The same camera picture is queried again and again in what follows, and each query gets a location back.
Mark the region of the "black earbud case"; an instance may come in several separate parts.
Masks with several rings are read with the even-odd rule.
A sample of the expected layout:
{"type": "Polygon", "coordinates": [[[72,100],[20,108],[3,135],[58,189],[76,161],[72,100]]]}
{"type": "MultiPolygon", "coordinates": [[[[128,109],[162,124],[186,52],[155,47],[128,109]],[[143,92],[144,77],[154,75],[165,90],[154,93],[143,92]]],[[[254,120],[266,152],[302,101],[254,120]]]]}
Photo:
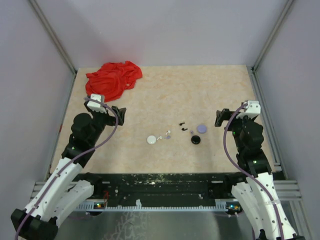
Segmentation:
{"type": "Polygon", "coordinates": [[[191,137],[191,142],[194,144],[194,145],[198,145],[200,142],[201,142],[201,138],[198,136],[198,135],[193,135],[191,137]]]}

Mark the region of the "purple earbud case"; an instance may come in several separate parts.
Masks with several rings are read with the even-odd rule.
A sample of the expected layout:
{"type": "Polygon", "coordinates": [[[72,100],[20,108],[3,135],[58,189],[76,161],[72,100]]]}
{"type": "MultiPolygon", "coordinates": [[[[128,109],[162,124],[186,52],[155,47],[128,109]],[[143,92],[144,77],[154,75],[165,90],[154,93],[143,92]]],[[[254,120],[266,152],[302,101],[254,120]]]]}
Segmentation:
{"type": "Polygon", "coordinates": [[[200,133],[200,134],[204,134],[208,130],[207,126],[204,125],[204,124],[198,125],[196,129],[197,129],[197,132],[200,133]]]}

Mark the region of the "white earbud case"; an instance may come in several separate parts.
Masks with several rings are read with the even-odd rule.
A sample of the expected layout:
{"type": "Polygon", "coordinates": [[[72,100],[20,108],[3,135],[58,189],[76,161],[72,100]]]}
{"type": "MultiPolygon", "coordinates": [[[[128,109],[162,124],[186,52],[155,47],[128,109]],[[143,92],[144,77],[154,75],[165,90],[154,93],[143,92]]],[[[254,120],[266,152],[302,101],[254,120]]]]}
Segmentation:
{"type": "Polygon", "coordinates": [[[146,139],[149,145],[154,145],[157,142],[157,138],[154,135],[149,135],[146,139]]]}

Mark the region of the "red cloth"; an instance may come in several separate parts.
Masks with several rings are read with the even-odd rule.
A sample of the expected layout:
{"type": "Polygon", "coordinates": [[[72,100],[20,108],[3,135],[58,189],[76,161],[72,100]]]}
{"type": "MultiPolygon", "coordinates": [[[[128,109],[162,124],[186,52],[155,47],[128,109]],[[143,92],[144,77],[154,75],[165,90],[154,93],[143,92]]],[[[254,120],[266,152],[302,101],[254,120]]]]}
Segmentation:
{"type": "Polygon", "coordinates": [[[108,62],[86,74],[85,91],[88,96],[102,95],[105,102],[111,102],[119,99],[125,90],[133,89],[142,77],[141,68],[131,61],[108,62]]]}

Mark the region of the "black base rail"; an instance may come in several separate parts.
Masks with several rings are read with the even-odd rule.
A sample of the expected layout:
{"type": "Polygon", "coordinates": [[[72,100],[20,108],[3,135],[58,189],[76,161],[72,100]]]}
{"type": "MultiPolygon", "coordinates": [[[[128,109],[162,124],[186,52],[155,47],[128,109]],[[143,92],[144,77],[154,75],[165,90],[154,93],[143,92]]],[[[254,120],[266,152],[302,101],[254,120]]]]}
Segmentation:
{"type": "Polygon", "coordinates": [[[101,185],[91,199],[108,207],[217,207],[239,212],[223,173],[98,173],[101,185]]]}

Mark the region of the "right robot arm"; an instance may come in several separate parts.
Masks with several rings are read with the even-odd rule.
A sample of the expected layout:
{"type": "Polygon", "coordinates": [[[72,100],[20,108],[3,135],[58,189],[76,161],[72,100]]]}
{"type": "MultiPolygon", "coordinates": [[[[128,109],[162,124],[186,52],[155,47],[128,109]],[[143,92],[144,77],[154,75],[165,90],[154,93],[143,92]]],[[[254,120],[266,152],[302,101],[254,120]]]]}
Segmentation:
{"type": "Polygon", "coordinates": [[[223,138],[231,132],[237,148],[236,161],[226,154],[238,172],[227,175],[223,192],[236,198],[248,218],[256,240],[303,240],[290,224],[276,192],[269,161],[262,150],[263,126],[255,118],[241,116],[245,106],[236,111],[216,112],[215,127],[224,121],[223,138]]]}

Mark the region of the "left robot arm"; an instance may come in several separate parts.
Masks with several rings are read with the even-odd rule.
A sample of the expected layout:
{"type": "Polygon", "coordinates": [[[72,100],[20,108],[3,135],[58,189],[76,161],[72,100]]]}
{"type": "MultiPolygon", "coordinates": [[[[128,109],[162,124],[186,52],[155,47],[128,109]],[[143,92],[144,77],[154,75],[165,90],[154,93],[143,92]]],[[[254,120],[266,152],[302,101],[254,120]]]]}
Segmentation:
{"type": "Polygon", "coordinates": [[[103,195],[102,179],[96,174],[88,172],[75,186],[70,184],[96,149],[106,143],[104,140],[97,144],[105,127],[116,129],[124,124],[127,109],[94,100],[86,101],[84,106],[87,112],[74,117],[68,144],[54,172],[24,209],[15,209],[11,214],[15,239],[53,240],[62,223],[82,202],[103,195]]]}

